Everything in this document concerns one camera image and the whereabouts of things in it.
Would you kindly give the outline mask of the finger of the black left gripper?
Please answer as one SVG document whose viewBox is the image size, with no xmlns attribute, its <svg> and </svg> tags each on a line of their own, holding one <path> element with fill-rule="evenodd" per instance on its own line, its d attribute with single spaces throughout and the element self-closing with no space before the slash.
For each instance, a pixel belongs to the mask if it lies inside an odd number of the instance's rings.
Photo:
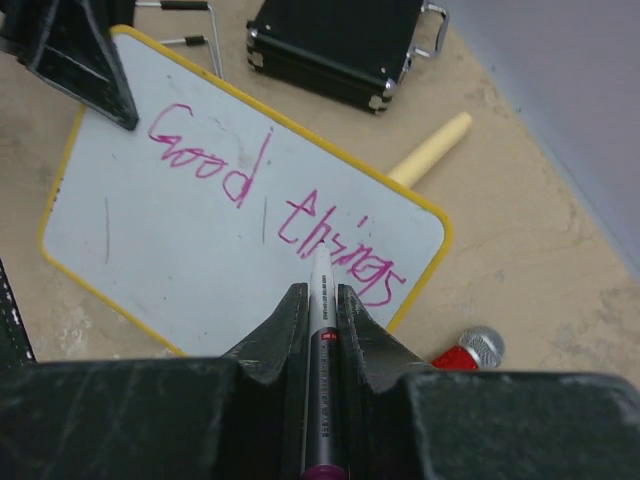
<svg viewBox="0 0 640 480">
<path fill-rule="evenodd" d="M 133 1 L 13 0 L 1 3 L 1 51 L 125 130 L 139 121 L 111 35 L 131 26 Z"/>
</svg>

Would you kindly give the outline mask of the yellow framed whiteboard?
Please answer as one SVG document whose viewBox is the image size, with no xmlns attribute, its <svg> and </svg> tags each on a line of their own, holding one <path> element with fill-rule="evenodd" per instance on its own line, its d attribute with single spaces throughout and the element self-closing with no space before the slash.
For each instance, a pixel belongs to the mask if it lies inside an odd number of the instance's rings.
<svg viewBox="0 0 640 480">
<path fill-rule="evenodd" d="M 183 354 L 242 340 L 321 246 L 395 327 L 452 243 L 446 214 L 142 32 L 112 35 L 139 121 L 79 111 L 43 255 Z"/>
</svg>

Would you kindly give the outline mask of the white marker pen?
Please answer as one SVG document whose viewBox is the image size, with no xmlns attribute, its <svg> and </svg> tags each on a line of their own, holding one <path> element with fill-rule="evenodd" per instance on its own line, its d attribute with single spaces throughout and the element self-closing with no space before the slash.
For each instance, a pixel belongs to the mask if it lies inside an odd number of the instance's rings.
<svg viewBox="0 0 640 480">
<path fill-rule="evenodd" d="M 315 251 L 309 282 L 308 360 L 301 477 L 346 479 L 339 395 L 339 331 L 330 252 Z"/>
</svg>

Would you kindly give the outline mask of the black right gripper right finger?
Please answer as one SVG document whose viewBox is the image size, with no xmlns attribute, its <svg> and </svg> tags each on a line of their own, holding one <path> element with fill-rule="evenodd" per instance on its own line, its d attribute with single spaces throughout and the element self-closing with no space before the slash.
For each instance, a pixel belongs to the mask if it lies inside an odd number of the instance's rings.
<svg viewBox="0 0 640 480">
<path fill-rule="evenodd" d="M 635 479 L 639 394 L 592 372 L 438 370 L 338 289 L 355 479 Z"/>
</svg>

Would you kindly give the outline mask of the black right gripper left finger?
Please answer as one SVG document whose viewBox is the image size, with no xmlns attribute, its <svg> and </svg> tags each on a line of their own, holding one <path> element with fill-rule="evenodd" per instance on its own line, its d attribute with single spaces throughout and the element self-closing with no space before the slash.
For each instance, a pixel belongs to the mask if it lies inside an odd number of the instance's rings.
<svg viewBox="0 0 640 480">
<path fill-rule="evenodd" d="M 1 302 L 5 479 L 296 479 L 308 293 L 220 357 L 40 363 Z"/>
</svg>

